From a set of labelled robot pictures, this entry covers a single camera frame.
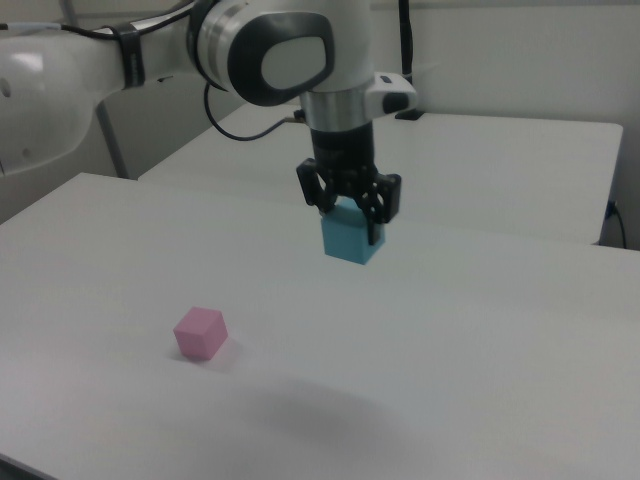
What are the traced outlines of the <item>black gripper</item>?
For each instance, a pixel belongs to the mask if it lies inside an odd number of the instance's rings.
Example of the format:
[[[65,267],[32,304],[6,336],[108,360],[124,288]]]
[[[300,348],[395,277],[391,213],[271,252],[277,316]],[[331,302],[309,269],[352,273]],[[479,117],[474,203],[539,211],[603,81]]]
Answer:
[[[296,168],[306,204],[325,215],[334,209],[338,196],[356,200],[365,217],[368,244],[375,246],[382,226],[399,212],[402,178],[378,173],[373,125],[343,132],[312,129],[311,140],[313,159]]]

